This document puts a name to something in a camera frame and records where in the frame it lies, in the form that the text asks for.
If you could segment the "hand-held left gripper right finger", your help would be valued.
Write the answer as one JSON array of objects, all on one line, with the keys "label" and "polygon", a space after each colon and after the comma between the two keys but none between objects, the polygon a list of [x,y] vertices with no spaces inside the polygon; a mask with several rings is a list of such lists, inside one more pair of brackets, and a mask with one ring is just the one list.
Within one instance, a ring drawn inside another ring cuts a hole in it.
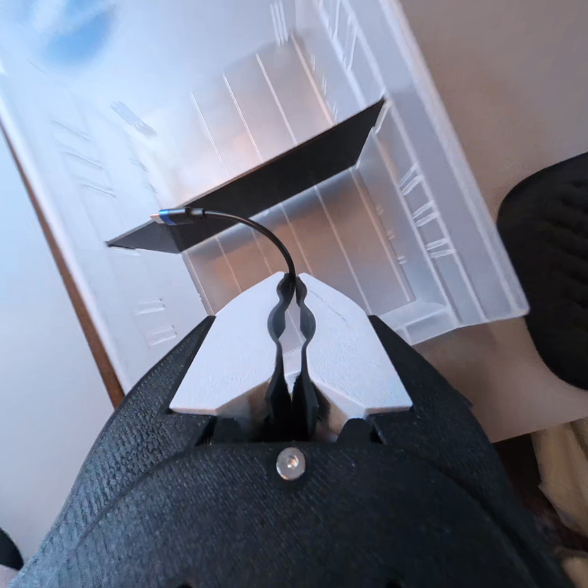
[{"label": "hand-held left gripper right finger", "polygon": [[413,401],[367,313],[307,273],[298,279],[306,374],[318,392],[319,419],[346,422],[411,409]]}]

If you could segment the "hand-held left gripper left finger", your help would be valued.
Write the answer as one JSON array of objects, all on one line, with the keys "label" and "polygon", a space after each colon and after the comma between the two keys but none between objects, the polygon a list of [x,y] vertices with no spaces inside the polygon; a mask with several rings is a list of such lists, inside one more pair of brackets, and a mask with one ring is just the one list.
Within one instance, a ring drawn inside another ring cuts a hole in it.
[{"label": "hand-held left gripper left finger", "polygon": [[277,272],[239,294],[214,317],[169,409],[178,414],[265,419],[269,387],[283,375],[280,338],[293,296]]}]

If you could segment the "short black cable blue-ringed plug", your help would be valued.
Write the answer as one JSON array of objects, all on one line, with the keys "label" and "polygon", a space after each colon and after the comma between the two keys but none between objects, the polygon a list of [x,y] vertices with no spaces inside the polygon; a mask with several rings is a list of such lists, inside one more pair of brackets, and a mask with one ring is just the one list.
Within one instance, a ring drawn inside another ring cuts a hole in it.
[{"label": "short black cable blue-ringed plug", "polygon": [[233,223],[245,225],[261,235],[269,239],[278,249],[283,259],[286,262],[288,268],[288,276],[291,283],[296,281],[296,268],[290,252],[283,244],[283,242],[268,228],[262,224],[246,217],[240,217],[227,212],[221,212],[218,210],[210,210],[203,208],[172,208],[172,209],[161,209],[157,213],[150,215],[151,220],[157,224],[165,224],[167,226],[180,226],[185,224],[191,224],[195,220],[207,220],[207,219],[221,219],[226,221],[232,221]]}]

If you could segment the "clear plastic bin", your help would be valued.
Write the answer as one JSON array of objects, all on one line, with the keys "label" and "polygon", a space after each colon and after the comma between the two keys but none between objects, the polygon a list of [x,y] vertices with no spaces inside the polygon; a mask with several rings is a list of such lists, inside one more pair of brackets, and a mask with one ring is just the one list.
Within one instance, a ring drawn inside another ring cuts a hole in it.
[{"label": "clear plastic bin", "polygon": [[529,311],[399,1],[1,1],[1,119],[125,392],[285,264],[245,226],[109,242],[201,197],[237,213],[311,142],[251,214],[298,272],[412,345]]}]

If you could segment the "black bin divider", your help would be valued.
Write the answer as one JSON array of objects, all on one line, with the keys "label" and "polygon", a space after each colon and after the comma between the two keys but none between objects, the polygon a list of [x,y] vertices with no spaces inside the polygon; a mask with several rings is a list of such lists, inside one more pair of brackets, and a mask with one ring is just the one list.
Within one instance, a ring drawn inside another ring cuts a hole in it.
[{"label": "black bin divider", "polygon": [[[256,217],[355,166],[384,105],[385,99],[381,98],[183,206],[204,209],[206,213],[218,210],[238,217]],[[188,224],[151,220],[108,240],[107,246],[180,254],[235,224],[227,219],[200,220]]]}]

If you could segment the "black textured round object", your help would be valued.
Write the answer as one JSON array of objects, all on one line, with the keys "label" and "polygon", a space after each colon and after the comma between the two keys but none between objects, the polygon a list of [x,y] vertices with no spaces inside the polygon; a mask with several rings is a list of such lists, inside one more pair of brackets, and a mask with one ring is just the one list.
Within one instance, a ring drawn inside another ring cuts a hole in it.
[{"label": "black textured round object", "polygon": [[529,303],[525,320],[540,358],[587,390],[587,153],[521,181],[497,228]]}]

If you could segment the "beige cloth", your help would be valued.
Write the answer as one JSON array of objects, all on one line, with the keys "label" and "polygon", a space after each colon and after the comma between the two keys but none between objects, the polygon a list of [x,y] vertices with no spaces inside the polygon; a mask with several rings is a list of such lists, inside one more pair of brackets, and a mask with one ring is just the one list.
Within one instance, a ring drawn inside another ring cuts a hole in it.
[{"label": "beige cloth", "polygon": [[587,418],[536,431],[532,443],[548,503],[538,519],[572,584],[587,587]]}]

